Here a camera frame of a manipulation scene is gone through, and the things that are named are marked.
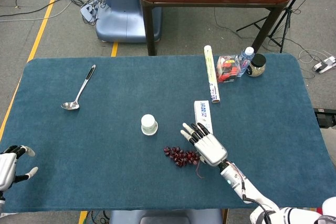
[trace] tripod stand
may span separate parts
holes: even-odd
[[[270,38],[271,41],[273,41],[277,46],[280,47],[280,52],[282,52],[282,49],[283,49],[283,44],[285,43],[285,37],[286,37],[286,33],[288,31],[288,28],[290,28],[290,17],[291,17],[291,14],[292,14],[292,7],[294,5],[296,0],[292,0],[290,2],[290,4],[285,8],[285,13],[282,15],[282,17],[280,18],[279,22],[276,24],[276,26],[274,27],[273,31],[271,32],[270,35],[268,35],[267,37]],[[244,26],[236,31],[240,31],[240,30],[243,30],[247,27],[250,27],[250,26],[255,26],[257,27],[259,30],[260,30],[260,26],[257,24],[258,22],[260,21],[263,21],[265,20],[267,17],[264,17],[262,19],[259,19],[247,26]],[[275,39],[273,39],[273,35],[274,33],[276,32],[276,30],[278,29],[278,27],[280,26],[281,22],[284,20],[284,18],[286,18],[286,23],[285,23],[285,28],[284,28],[284,31],[283,31],[283,35],[282,35],[282,41],[281,43],[277,42]]]

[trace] glass jar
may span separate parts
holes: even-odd
[[[256,54],[253,57],[250,65],[246,69],[246,73],[249,76],[256,77],[261,75],[265,71],[266,67],[266,58],[261,54]]]

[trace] blue carpet tabletop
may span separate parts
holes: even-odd
[[[266,55],[266,71],[219,84],[210,104],[214,134],[234,162],[280,207],[317,207],[336,195],[329,159],[296,59]],[[91,66],[97,68],[67,111]],[[205,209],[244,204],[219,174],[201,164],[178,168],[165,146],[193,150],[180,134],[194,101],[210,100],[203,56],[35,59],[24,70],[1,149],[27,145],[17,174],[39,170],[4,196],[4,212]],[[159,129],[145,136],[144,114]]]

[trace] plastic water bottle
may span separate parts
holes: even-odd
[[[243,50],[239,56],[240,72],[237,75],[238,77],[242,76],[245,73],[248,65],[254,57],[254,49],[252,47],[247,47]]]

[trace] table leg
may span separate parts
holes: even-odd
[[[142,14],[143,14],[143,23],[145,25],[148,55],[155,56],[156,53],[155,53],[155,43],[154,43],[154,26],[153,26],[152,7],[143,6]]]
[[[229,213],[229,209],[222,209],[223,224],[226,224],[228,213]]]
[[[252,47],[254,48],[255,52],[257,52],[259,48],[261,47],[261,45],[263,44],[264,40],[268,36],[269,31],[272,29],[273,25],[277,21],[283,9],[284,7],[276,7],[270,11],[267,19],[265,20],[256,39],[254,40],[252,44]]]

